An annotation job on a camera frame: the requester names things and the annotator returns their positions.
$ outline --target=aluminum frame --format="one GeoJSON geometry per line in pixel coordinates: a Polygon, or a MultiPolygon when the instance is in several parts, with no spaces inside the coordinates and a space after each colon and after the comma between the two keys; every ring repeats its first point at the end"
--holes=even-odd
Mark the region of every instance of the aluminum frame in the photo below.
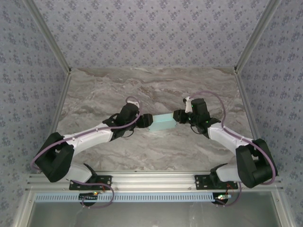
{"type": "MultiPolygon", "coordinates": [[[[111,175],[113,177],[112,187],[116,192],[179,192],[188,194],[189,192],[201,192],[196,190],[195,175],[206,175],[209,172],[98,171],[97,174],[111,175]]],[[[28,225],[35,197],[37,193],[42,192],[71,193],[68,181],[50,183],[43,174],[29,175],[26,191],[17,210],[13,227],[26,227],[28,225]]],[[[224,190],[203,190],[203,192],[224,192],[224,190]]],[[[243,185],[242,192],[271,192],[282,227],[296,226],[279,176],[271,185],[258,185],[252,189],[243,185]]]]}
{"type": "Polygon", "coordinates": [[[28,11],[32,15],[33,20],[37,24],[38,28],[40,29],[41,33],[43,34],[45,40],[49,44],[49,47],[53,51],[53,54],[57,58],[59,64],[61,65],[62,69],[64,70],[65,74],[69,73],[70,67],[60,49],[55,38],[53,37],[50,29],[48,28],[46,22],[43,19],[37,5],[34,3],[33,0],[23,0],[23,3],[27,7],[28,11]]]}
{"type": "Polygon", "coordinates": [[[246,62],[251,56],[251,53],[258,44],[263,32],[267,28],[271,18],[273,17],[276,9],[278,8],[281,0],[269,0],[260,19],[258,20],[257,25],[255,26],[254,31],[252,32],[250,39],[246,43],[244,50],[242,51],[235,67],[236,71],[240,73],[244,68],[246,62]]]}

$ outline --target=enclosure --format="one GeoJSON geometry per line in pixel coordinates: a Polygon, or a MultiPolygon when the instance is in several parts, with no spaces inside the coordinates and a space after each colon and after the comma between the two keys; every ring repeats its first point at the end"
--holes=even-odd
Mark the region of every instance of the enclosure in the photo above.
{"type": "MultiPolygon", "coordinates": [[[[199,90],[221,97],[227,127],[267,142],[279,172],[274,185],[243,187],[235,212],[210,212],[211,203],[196,200],[178,201],[178,210],[174,201],[160,200],[117,202],[111,209],[129,204],[130,216],[155,212],[160,217],[158,206],[167,207],[167,219],[146,219],[152,226],[208,225],[214,219],[206,218],[209,213],[237,218],[248,207],[252,216],[242,219],[247,226],[303,225],[301,1],[5,0],[0,7],[0,226],[37,226],[49,210],[64,207],[76,217],[74,201],[38,200],[42,193],[71,193],[68,184],[49,183],[30,170],[50,133],[92,128],[119,113],[128,96],[140,100],[144,114],[173,113],[199,90]],[[262,215],[257,201],[268,201],[264,207],[273,222],[252,222],[262,215]],[[169,212],[179,213],[179,220],[174,222],[169,212]],[[197,219],[198,213],[203,217],[197,219]]],[[[200,97],[211,116],[221,120],[217,98],[200,97]]],[[[91,147],[74,161],[111,175],[118,194],[198,196],[195,175],[233,164],[235,156],[177,123],[160,131],[135,129],[130,137],[91,147]]],[[[93,213],[77,215],[90,219],[93,213]]],[[[126,217],[104,221],[120,225],[126,217]]],[[[56,225],[81,225],[63,219],[56,225]]]]}

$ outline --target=blue floral wallpaper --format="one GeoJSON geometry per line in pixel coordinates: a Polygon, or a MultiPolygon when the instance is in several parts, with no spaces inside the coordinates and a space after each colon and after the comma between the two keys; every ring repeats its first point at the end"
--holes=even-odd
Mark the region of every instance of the blue floral wallpaper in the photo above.
{"type": "Polygon", "coordinates": [[[9,227],[65,73],[22,0],[1,0],[0,9],[0,226],[9,227]]]}
{"type": "Polygon", "coordinates": [[[303,2],[282,0],[241,72],[298,226],[303,226],[303,2]]]}
{"type": "Polygon", "coordinates": [[[234,66],[268,0],[35,0],[69,66],[234,66]]]}

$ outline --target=cable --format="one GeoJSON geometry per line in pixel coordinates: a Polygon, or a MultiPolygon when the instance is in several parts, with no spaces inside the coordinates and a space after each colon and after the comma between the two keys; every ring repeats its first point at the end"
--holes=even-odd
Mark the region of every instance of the cable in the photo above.
{"type": "Polygon", "coordinates": [[[70,226],[69,227],[75,227],[77,224],[78,215],[83,212],[83,208],[81,208],[75,215],[75,218],[71,218],[70,226]]]}
{"type": "Polygon", "coordinates": [[[132,134],[130,134],[129,136],[121,136],[121,138],[128,138],[128,137],[131,137],[134,133],[134,130],[132,131],[132,134]]]}
{"type": "Polygon", "coordinates": [[[230,187],[232,189],[232,196],[233,196],[233,187],[229,183],[226,183],[226,185],[227,185],[226,195],[228,194],[228,187],[230,187]]]}
{"type": "MultiPolygon", "coordinates": [[[[126,128],[126,127],[128,127],[128,126],[134,124],[134,123],[139,119],[139,117],[141,116],[142,105],[141,105],[141,103],[139,102],[139,100],[138,100],[136,97],[134,97],[134,96],[129,96],[129,97],[127,97],[125,101],[127,102],[130,98],[133,98],[134,100],[136,100],[137,103],[139,103],[139,114],[138,114],[138,116],[137,116],[132,122],[130,122],[130,123],[126,124],[126,125],[122,125],[122,126],[115,126],[115,127],[109,127],[109,126],[107,126],[107,127],[100,127],[100,128],[97,128],[97,129],[98,129],[98,130],[105,130],[105,129],[123,129],[123,128],[126,128]]],[[[60,140],[60,141],[57,141],[57,142],[55,142],[55,143],[53,143],[53,144],[47,146],[47,147],[44,148],[39,154],[37,154],[37,155],[34,157],[34,159],[33,159],[33,160],[31,161],[31,163],[30,163],[30,167],[31,167],[32,169],[35,169],[35,170],[40,170],[38,167],[35,167],[35,166],[34,166],[35,161],[36,161],[38,158],[40,158],[45,152],[47,152],[50,148],[52,148],[52,147],[54,147],[54,146],[56,146],[56,145],[58,145],[58,144],[61,144],[61,143],[70,141],[70,140],[72,140],[73,138],[76,139],[76,138],[79,138],[79,137],[81,137],[81,136],[85,136],[85,135],[90,134],[90,133],[95,132],[95,131],[96,131],[96,128],[94,128],[94,129],[92,129],[92,130],[89,130],[89,131],[85,131],[85,132],[83,132],[83,133],[80,133],[80,134],[78,134],[78,135],[76,135],[76,136],[74,136],[74,137],[72,136],[72,137],[68,137],[68,138],[62,139],[62,140],[60,140]]]]}
{"type": "Polygon", "coordinates": [[[234,202],[232,202],[232,203],[230,203],[230,204],[225,204],[224,202],[222,202],[222,201],[220,201],[220,200],[216,200],[216,201],[219,202],[219,203],[221,203],[222,206],[224,206],[224,207],[230,207],[230,206],[234,205],[235,203],[237,203],[237,202],[239,201],[239,199],[240,199],[240,197],[241,197],[241,193],[242,193],[242,185],[241,185],[241,182],[238,182],[238,183],[239,183],[240,191],[239,191],[239,194],[238,194],[238,196],[237,196],[237,198],[236,198],[236,200],[235,200],[234,202]]]}
{"type": "Polygon", "coordinates": [[[78,183],[78,184],[82,184],[82,185],[88,185],[88,186],[93,186],[93,185],[99,185],[99,186],[104,186],[104,187],[107,187],[109,188],[111,191],[112,191],[112,198],[110,199],[110,201],[105,204],[105,205],[102,205],[102,206],[94,206],[94,207],[88,207],[88,206],[85,206],[84,205],[84,201],[86,199],[87,196],[85,196],[83,199],[82,199],[82,206],[83,207],[87,207],[89,209],[98,209],[98,208],[105,208],[105,207],[108,207],[109,205],[111,205],[113,203],[113,200],[115,198],[115,192],[114,192],[114,189],[109,186],[108,184],[105,184],[105,183],[82,183],[80,181],[74,181],[75,183],[78,183]]]}
{"type": "Polygon", "coordinates": [[[198,132],[195,132],[195,131],[194,131],[193,125],[190,125],[190,128],[191,128],[191,130],[192,130],[195,134],[202,135],[202,133],[198,133],[198,132]]]}
{"type": "Polygon", "coordinates": [[[245,138],[242,138],[242,137],[240,137],[240,136],[238,136],[238,135],[236,135],[236,134],[234,134],[234,133],[228,131],[228,130],[225,128],[225,126],[224,126],[224,121],[225,121],[225,118],[226,118],[226,109],[225,109],[225,106],[224,106],[224,103],[223,103],[222,99],[218,96],[217,93],[211,92],[211,91],[199,91],[199,92],[193,94],[192,96],[190,96],[189,98],[191,99],[191,98],[193,98],[193,97],[195,97],[195,96],[197,96],[197,95],[199,95],[199,94],[201,94],[201,93],[209,93],[209,94],[212,94],[212,95],[216,96],[216,97],[219,99],[219,101],[220,101],[220,103],[221,103],[221,106],[222,106],[222,108],[223,108],[223,118],[222,118],[222,121],[221,121],[221,126],[222,126],[223,130],[224,130],[225,132],[227,132],[229,135],[231,135],[231,136],[233,136],[233,137],[235,137],[235,138],[237,138],[237,139],[239,139],[239,140],[243,140],[244,142],[246,142],[246,143],[252,145],[255,149],[257,149],[258,151],[260,151],[261,154],[265,157],[265,159],[268,161],[268,163],[269,163],[269,165],[270,165],[270,167],[271,167],[273,176],[272,176],[272,178],[271,178],[271,180],[270,180],[269,182],[262,183],[262,185],[269,185],[269,184],[272,184],[272,183],[275,181],[275,178],[276,178],[276,170],[275,170],[275,167],[274,167],[273,162],[270,160],[270,158],[269,158],[268,155],[265,153],[265,151],[262,150],[259,146],[257,146],[257,145],[254,144],[253,142],[251,142],[251,141],[249,141],[249,140],[247,140],[247,139],[245,139],[245,138]]]}

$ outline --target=glass panel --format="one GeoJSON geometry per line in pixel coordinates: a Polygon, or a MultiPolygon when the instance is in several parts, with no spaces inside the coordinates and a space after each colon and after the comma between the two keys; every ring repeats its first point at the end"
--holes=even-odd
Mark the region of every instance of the glass panel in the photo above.
{"type": "Polygon", "coordinates": [[[280,227],[269,192],[246,192],[231,207],[207,202],[113,203],[83,209],[79,203],[35,203],[27,227],[280,227]]]}

